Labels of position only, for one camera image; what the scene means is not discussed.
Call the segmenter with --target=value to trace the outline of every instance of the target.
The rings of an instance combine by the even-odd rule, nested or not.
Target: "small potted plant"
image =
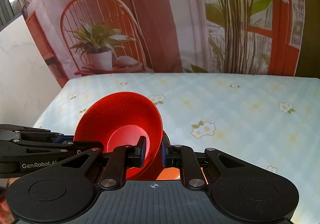
[[[28,6],[29,6],[30,2],[27,1],[27,0],[22,0],[22,3],[23,3],[23,6],[22,6],[21,13],[22,13],[22,16],[23,16],[24,20],[27,20],[27,18],[28,18]]]
[[[121,35],[121,30],[107,24],[90,25],[79,19],[82,29],[71,31],[78,40],[71,48],[80,49],[80,57],[88,56],[89,62],[97,69],[111,71],[117,64],[116,47],[125,41],[135,41],[134,38]]]

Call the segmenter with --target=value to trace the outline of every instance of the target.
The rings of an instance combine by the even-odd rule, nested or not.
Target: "red bowl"
[[[156,179],[163,170],[162,120],[153,102],[141,94],[118,92],[98,100],[82,116],[74,140],[99,141],[103,152],[112,152],[117,146],[136,145],[141,135],[147,138],[144,166],[128,169],[126,178]]]

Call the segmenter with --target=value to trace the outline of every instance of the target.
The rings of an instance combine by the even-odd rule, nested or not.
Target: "mattress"
[[[171,144],[207,147],[280,174],[299,190],[295,224],[320,222],[319,79],[231,74],[104,74],[70,80],[34,127],[73,135],[115,92],[156,104]]]

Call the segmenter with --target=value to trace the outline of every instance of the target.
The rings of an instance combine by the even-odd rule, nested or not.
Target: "white flower pattern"
[[[267,167],[267,170],[268,170],[268,171],[271,171],[271,172],[273,172],[273,173],[278,173],[278,168],[276,168],[275,166],[272,166],[272,165],[269,165],[269,166]]]
[[[34,128],[42,128],[42,126],[43,126],[43,121],[40,121],[40,122],[36,122],[33,127]]]
[[[231,83],[230,88],[240,88],[239,84]]]
[[[77,115],[77,119],[81,119],[83,114],[87,111],[87,109],[83,109],[82,111],[79,111],[79,114]]]
[[[213,136],[216,130],[216,125],[209,121],[203,122],[202,120],[199,121],[198,124],[191,125],[193,135],[196,139],[202,138],[203,136]]]
[[[74,92],[69,96],[69,99],[75,99],[79,95],[79,92]]]
[[[155,104],[164,104],[165,96],[163,94],[158,96],[150,96],[149,99]]]
[[[286,114],[291,114],[292,112],[295,112],[295,109],[293,108],[293,105],[290,102],[279,102],[279,110]]]

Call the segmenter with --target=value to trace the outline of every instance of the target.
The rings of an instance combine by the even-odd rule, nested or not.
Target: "white flower pot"
[[[112,70],[112,52],[99,54],[88,54],[88,59],[92,65],[101,70]]]

